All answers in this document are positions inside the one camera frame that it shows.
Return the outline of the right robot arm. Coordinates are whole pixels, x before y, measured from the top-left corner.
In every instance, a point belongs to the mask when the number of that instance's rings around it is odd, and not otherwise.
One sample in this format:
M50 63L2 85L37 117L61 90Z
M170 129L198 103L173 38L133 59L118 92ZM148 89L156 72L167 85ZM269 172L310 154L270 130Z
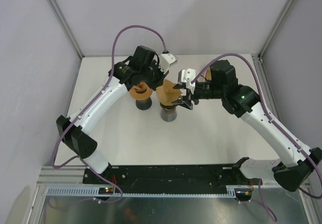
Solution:
M251 126L278 155L276 160L240 159L232 171L232 179L244 184L249 179L275 180L284 189L294 192L321 162L321 149L301 143L271 112L264 107L260 95L249 86L238 83L235 68L228 60L219 60L210 67L211 79L192 82L194 69L179 72L175 89L186 94L174 102L192 109L200 100L220 99L224 109Z

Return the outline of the brown paper coffee filter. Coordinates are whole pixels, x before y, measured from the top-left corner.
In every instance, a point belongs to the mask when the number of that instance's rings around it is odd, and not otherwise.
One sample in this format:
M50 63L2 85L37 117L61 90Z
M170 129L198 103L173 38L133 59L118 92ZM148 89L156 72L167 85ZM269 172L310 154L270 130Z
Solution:
M133 91L138 94L143 94L146 92L148 85L144 82L140 82L138 85L133 86Z

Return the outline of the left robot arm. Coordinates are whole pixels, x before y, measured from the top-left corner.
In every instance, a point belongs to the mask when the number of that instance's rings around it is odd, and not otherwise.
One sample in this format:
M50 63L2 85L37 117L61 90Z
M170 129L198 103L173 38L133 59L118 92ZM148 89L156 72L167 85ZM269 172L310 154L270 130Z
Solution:
M133 86L145 83L155 91L163 84L171 65L177 60L168 51L157 54L148 47L138 46L132 56L113 66L106 82L85 105L68 117L58 117L56 124L61 142L94 170L93 177L99 183L107 183L111 178L111 171L97 142L90 137L95 125Z

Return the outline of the red-rimmed glass carafe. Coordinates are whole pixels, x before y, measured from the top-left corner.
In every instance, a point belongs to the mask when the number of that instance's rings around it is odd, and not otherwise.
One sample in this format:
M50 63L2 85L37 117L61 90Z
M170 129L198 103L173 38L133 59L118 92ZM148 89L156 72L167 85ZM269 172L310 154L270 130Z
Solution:
M144 100L136 100L135 104L139 110L145 111L145 110L148 110L152 106L152 100L151 100L151 98L147 98Z

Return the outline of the wooden dripper ring holder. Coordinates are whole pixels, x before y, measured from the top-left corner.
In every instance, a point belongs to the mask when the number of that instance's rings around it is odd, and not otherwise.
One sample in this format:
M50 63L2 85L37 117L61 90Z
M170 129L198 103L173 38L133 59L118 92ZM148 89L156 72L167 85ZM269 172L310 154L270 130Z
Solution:
M150 87L148 87L147 90L146 90L146 92L143 93L143 94L135 93L132 88L129 91L130 96L132 98L134 98L135 100L144 100L144 99L147 99L147 98L149 98L152 95L152 93L153 93L153 90Z

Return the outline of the dark green glass dripper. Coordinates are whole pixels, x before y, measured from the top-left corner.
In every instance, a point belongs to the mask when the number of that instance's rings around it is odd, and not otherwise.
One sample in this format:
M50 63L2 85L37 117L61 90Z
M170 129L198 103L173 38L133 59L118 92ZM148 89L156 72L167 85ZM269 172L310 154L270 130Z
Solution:
M171 110L173 110L173 109L176 108L176 106L173 105L173 104L170 104L170 105L167 104L167 105L165 105L165 104L163 104L161 102L159 104L160 104L160 106L161 106L162 109L167 110L167 111L171 111Z

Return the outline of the grey glass carafe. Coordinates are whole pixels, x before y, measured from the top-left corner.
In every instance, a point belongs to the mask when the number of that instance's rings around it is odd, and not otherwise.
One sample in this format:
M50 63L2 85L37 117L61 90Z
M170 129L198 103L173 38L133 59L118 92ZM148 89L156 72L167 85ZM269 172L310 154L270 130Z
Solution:
M172 122L177 118L176 109L161 109L160 116L165 122Z

